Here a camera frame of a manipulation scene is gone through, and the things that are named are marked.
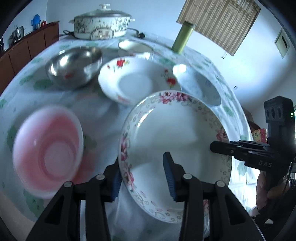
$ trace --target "floral plate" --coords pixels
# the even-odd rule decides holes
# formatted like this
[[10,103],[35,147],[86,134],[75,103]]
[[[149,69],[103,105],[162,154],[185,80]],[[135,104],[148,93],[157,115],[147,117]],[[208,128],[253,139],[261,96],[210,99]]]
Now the floral plate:
[[156,91],[181,90],[171,71],[136,57],[111,60],[102,67],[98,79],[107,97],[125,105],[134,106]]
[[184,204],[170,196],[163,153],[169,151],[175,163],[201,181],[228,185],[232,157],[212,153],[214,140],[229,142],[215,114],[194,97],[161,91],[136,105],[125,120],[119,145],[121,175],[136,203],[156,219],[181,223]]
[[195,69],[185,64],[177,64],[173,67],[173,73],[182,87],[182,92],[200,99],[210,107],[221,104],[221,96],[215,86]]

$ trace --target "light switch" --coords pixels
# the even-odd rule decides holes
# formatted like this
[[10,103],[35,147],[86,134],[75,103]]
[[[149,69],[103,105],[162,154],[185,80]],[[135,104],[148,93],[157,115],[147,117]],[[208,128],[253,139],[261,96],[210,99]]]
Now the light switch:
[[290,48],[290,43],[288,41],[288,37],[286,36],[285,32],[282,29],[280,30],[279,35],[276,38],[274,43],[276,44],[279,50],[279,53],[283,58],[288,52],[288,49]]

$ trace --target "blue water jug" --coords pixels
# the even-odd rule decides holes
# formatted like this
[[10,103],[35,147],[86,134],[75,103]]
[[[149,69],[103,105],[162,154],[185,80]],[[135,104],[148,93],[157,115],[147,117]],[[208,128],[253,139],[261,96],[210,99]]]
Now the blue water jug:
[[40,28],[40,16],[36,14],[34,18],[31,20],[31,26],[33,26],[33,31]]

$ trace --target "stainless steel pot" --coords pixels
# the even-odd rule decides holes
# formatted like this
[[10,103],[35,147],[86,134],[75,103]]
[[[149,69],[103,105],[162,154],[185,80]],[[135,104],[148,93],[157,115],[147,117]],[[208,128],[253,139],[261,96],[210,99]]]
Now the stainless steel pot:
[[12,38],[12,44],[17,43],[20,41],[23,37],[25,36],[24,34],[24,27],[17,27],[11,34]]
[[135,19],[131,15],[108,9],[110,4],[100,4],[97,9],[74,17],[69,23],[74,24],[74,36],[79,39],[111,39],[126,34],[128,24]]
[[100,48],[81,46],[63,50],[45,67],[48,78],[63,90],[86,85],[102,65]]

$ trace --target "human hand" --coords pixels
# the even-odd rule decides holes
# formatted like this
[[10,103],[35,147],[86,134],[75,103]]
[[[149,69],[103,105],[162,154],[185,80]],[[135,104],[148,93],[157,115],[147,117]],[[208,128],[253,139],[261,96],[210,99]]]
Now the human hand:
[[[282,180],[279,181],[279,184],[274,188],[266,191],[266,175],[265,172],[260,172],[259,177],[257,179],[256,186],[256,205],[260,210],[265,207],[268,199],[275,199],[280,197],[283,194],[283,190],[285,188],[286,182],[288,181],[287,176],[285,176]],[[285,193],[290,189],[291,183],[288,181]]]

